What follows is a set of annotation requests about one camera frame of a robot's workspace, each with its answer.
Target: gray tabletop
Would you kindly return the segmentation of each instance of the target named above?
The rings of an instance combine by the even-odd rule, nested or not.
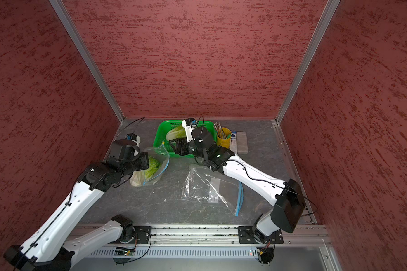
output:
[[[152,146],[158,125],[162,120],[143,120],[136,129],[141,137],[141,149]],[[282,151],[270,121],[218,121],[231,130],[247,133],[248,154],[240,155],[246,162],[266,174],[288,180]],[[123,127],[130,123],[126,120]],[[132,133],[134,124],[122,135]],[[250,225],[261,213],[272,209],[259,194],[244,187],[244,202],[238,216],[224,204],[208,204],[183,200],[182,189],[189,174],[192,158],[171,158],[160,181],[152,186],[133,187],[129,182],[110,188],[87,211],[80,222],[106,223],[111,217],[122,214],[135,224],[242,224]]]

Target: green plastic basket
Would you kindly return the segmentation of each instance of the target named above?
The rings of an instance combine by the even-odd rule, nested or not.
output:
[[[210,121],[205,121],[205,122],[200,121],[197,124],[197,126],[201,127],[202,124],[204,124],[204,127],[212,134],[214,141],[216,141],[216,130],[214,129],[214,123],[212,123]],[[175,154],[174,150],[170,146],[169,142],[166,140],[166,134],[168,134],[168,132],[170,130],[172,130],[173,128],[181,126],[181,125],[182,125],[182,121],[164,121],[164,122],[160,123],[160,125],[158,126],[158,129],[157,129],[157,134],[155,135],[153,146],[155,148],[157,148],[164,141],[164,147],[168,151],[170,157],[193,157],[192,154],[185,155],[185,156],[179,156],[179,155]]]

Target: gray eraser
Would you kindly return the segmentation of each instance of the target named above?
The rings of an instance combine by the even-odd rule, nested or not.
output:
[[[237,152],[238,154],[247,154],[247,134],[245,132],[237,132]]]

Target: red textured wall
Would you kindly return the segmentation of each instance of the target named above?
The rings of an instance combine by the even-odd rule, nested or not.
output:
[[[340,3],[282,130],[343,270],[407,270],[407,1]]]
[[[0,270],[118,124],[50,3],[0,1]]]
[[[64,0],[127,117],[274,118],[326,0]]]

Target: aluminum frame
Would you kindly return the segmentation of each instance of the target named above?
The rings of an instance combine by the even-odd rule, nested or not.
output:
[[[282,122],[282,119],[285,116],[286,111],[288,110],[289,104],[293,100],[294,95],[297,92],[298,86],[300,85],[300,82],[302,81],[303,76],[305,75],[310,62],[312,61],[315,51],[318,48],[318,45],[322,37],[324,36],[327,27],[329,26],[330,20],[333,17],[336,8],[339,5],[339,1],[340,0],[328,0],[328,2],[326,3],[326,6],[324,7],[324,10],[321,14],[321,18],[319,19],[315,31],[312,35],[311,41],[309,42],[309,46],[306,49],[306,52],[303,56],[302,62],[300,63],[297,73],[294,76],[293,83],[289,87],[288,93],[285,99],[283,100],[279,112],[277,113],[276,116],[277,124],[280,124]]]
[[[294,163],[293,157],[291,156],[291,152],[289,151],[289,148],[288,148],[288,144],[286,143],[285,136],[283,135],[282,128],[275,121],[272,122],[272,125],[273,125],[274,132],[276,133],[276,138],[279,143],[279,146],[282,148],[283,159],[285,160],[285,166],[288,170],[288,174],[293,180],[295,180],[296,182],[299,183],[300,188],[302,189],[303,195],[305,197],[307,197],[305,188],[303,187],[300,176],[298,175],[296,164]],[[309,210],[310,213],[312,213],[314,211],[314,209],[312,209],[312,206],[311,206],[309,200],[305,200],[305,202],[306,202],[307,209]],[[311,214],[309,216],[310,216],[313,224],[318,224],[318,222],[315,218],[315,214]]]
[[[320,247],[322,261],[327,271],[342,271],[339,260],[333,247]]]
[[[79,223],[68,240],[75,239],[102,224]],[[145,224],[151,226],[152,246],[166,247],[262,247],[261,244],[240,244],[238,226],[215,224]],[[333,246],[325,225],[297,225],[293,233],[282,232],[284,243],[276,247],[331,247]],[[118,246],[106,244],[104,247]]]
[[[87,49],[83,39],[78,33],[76,26],[72,22],[72,19],[68,14],[65,5],[63,4],[62,0],[49,0],[49,1],[53,6],[54,11],[56,12],[60,21],[62,22],[63,26],[65,27],[66,31],[68,32],[68,35],[70,36],[71,40],[74,42],[74,45],[77,47],[77,50],[80,52],[80,55],[85,61],[87,67],[89,68],[89,71],[91,71],[95,81],[98,83],[98,86],[103,92],[109,105],[113,109],[119,121],[122,123],[125,120],[125,116],[122,113],[118,103],[114,99],[114,96],[111,93],[109,86],[107,85],[100,70],[98,69],[98,66],[93,60],[91,54],[89,53],[89,50]]]

